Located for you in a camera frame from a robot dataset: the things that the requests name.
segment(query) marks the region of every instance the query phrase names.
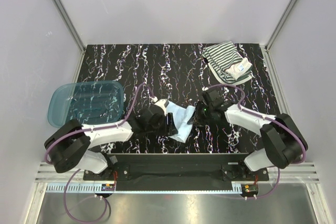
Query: black marble table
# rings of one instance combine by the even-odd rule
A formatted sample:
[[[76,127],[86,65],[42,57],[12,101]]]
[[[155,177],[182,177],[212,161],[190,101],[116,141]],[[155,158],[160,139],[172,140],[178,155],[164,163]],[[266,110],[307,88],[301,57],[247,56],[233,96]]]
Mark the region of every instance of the black marble table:
[[[204,87],[218,84],[201,57],[202,49],[210,45],[213,44],[88,45],[78,82],[118,81],[124,87],[126,105],[132,101],[135,87],[143,82],[152,87],[159,99],[168,98],[183,107],[195,105]],[[243,105],[262,113],[279,114],[259,45],[236,44],[236,47],[253,64],[254,78],[240,85],[246,93]],[[226,99],[237,102],[240,98],[238,90],[219,90]],[[149,104],[149,93],[144,89],[135,112]],[[124,143],[105,144],[99,150],[107,153],[233,153],[260,148],[260,137],[244,128],[208,125],[193,127],[186,144],[148,135]]]

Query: white backdrop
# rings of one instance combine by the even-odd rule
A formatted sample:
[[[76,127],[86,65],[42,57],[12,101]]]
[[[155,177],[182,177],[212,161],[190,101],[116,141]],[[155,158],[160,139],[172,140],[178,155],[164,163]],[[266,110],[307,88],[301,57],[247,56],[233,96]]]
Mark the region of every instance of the white backdrop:
[[[51,0],[0,0],[0,216],[21,223],[55,128],[53,92],[72,81],[80,52]]]
[[[265,44],[290,0],[62,0],[86,44]]]
[[[336,220],[336,2],[298,0],[271,48],[288,107]]]

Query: blue plastic bin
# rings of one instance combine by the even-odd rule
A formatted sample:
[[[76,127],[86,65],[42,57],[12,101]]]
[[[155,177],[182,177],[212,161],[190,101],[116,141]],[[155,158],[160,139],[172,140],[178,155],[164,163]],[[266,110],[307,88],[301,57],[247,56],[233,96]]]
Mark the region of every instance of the blue plastic bin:
[[[116,81],[66,84],[52,95],[48,121],[57,128],[71,119],[84,124],[113,123],[123,111],[123,88]]]

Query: green and white striped towel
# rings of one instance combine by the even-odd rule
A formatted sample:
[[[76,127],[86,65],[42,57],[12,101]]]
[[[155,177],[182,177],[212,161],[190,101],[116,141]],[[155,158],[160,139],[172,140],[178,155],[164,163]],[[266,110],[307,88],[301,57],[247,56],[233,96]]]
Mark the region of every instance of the green and white striped towel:
[[[229,69],[232,65],[240,63],[243,60],[236,46],[231,41],[204,48],[202,56],[208,60],[208,65],[212,73],[222,84],[238,85],[252,78],[251,68],[237,80],[225,72],[226,69]]]

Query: purple cable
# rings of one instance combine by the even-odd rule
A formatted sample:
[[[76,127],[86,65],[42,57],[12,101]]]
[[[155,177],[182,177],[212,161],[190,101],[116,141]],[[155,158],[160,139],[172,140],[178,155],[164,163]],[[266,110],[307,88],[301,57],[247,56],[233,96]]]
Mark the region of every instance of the purple cable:
[[[114,125],[109,125],[109,126],[102,126],[102,127],[96,127],[94,129],[84,129],[84,130],[77,130],[77,131],[73,131],[73,132],[70,132],[62,137],[60,137],[58,140],[54,141],[50,146],[49,148],[47,148],[45,154],[44,154],[44,160],[47,164],[51,165],[52,162],[48,160],[48,155],[51,151],[52,148],[54,148],[59,142],[63,141],[64,139],[67,139],[68,137],[70,136],[73,136],[75,134],[78,134],[78,133],[82,133],[82,132],[88,132],[88,131],[99,131],[99,130],[106,130],[106,129],[112,129],[112,128],[115,128],[115,127],[118,127],[118,126],[121,126],[123,123],[125,123],[127,121],[127,119],[130,117],[133,109],[134,109],[134,106],[135,106],[135,102],[137,101],[137,96],[138,96],[138,93],[139,93],[139,90],[143,87],[143,86],[146,86],[148,89],[149,89],[149,92],[150,92],[150,96],[151,97],[155,97],[154,96],[154,93],[152,91],[152,89],[146,84],[146,83],[142,83],[138,86],[138,88],[136,89],[136,92],[135,92],[135,95],[134,95],[134,98],[133,98],[133,102],[132,102],[132,105],[130,107],[130,109],[128,110],[124,120],[122,120],[122,122],[120,124],[114,124]]]
[[[242,103],[242,101],[245,98],[245,92],[241,88],[239,88],[237,86],[234,86],[234,85],[230,85],[230,84],[216,84],[216,85],[213,85],[213,86],[209,87],[208,89],[212,89],[212,88],[215,88],[215,87],[231,87],[231,88],[239,90],[241,92],[242,96],[241,96],[241,99],[238,101],[238,108],[241,111],[244,111],[247,114],[254,115],[254,116],[258,117],[258,118],[263,118],[258,113],[255,113],[255,112],[252,112],[252,111],[248,111],[248,110],[244,110],[244,108],[242,108],[242,104],[241,103]],[[304,162],[305,159],[306,159],[306,149],[305,149],[304,145],[302,144],[300,138],[298,136],[296,136],[293,131],[291,131],[290,129],[288,129],[286,126],[284,126],[283,124],[279,123],[278,121],[276,121],[276,120],[274,120],[272,118],[268,118],[268,117],[265,117],[265,119],[268,120],[268,121],[270,121],[270,122],[272,122],[272,123],[277,124],[279,127],[283,128],[285,131],[287,131],[292,137],[294,137],[294,139],[299,143],[299,145],[301,147],[301,150],[302,150],[302,159],[299,162],[295,163],[295,164],[301,164],[302,162]],[[265,198],[265,197],[271,195],[274,192],[274,190],[278,187],[279,181],[280,181],[280,169],[278,168],[278,178],[277,178],[277,181],[276,181],[274,187],[272,188],[271,191],[269,191],[268,193],[266,193],[264,195],[259,196],[258,198],[262,199],[262,198]]]
[[[104,216],[105,213],[106,213],[107,206],[108,206],[109,202],[108,202],[105,198],[101,197],[101,199],[103,199],[104,202],[105,202],[105,209],[104,209],[103,213],[101,214],[101,216],[99,216],[99,218],[96,219],[96,220],[94,220],[94,221],[82,221],[82,220],[77,219],[76,217],[74,217],[74,216],[70,213],[70,211],[69,211],[69,209],[68,209],[68,207],[67,207],[67,201],[66,201],[67,189],[68,189],[68,186],[69,186],[71,180],[73,179],[73,177],[74,177],[79,171],[80,171],[80,169],[78,169],[77,171],[74,172],[74,174],[72,174],[72,176],[69,178],[69,180],[68,180],[68,182],[67,182],[67,184],[66,184],[66,186],[65,186],[64,193],[63,193],[63,204],[64,204],[64,209],[65,209],[65,212],[67,213],[67,215],[68,215],[72,220],[74,220],[74,221],[76,221],[76,222],[79,222],[79,223],[84,223],[84,224],[94,224],[94,223],[97,223],[98,221],[100,221],[101,218],[103,218],[103,216]]]

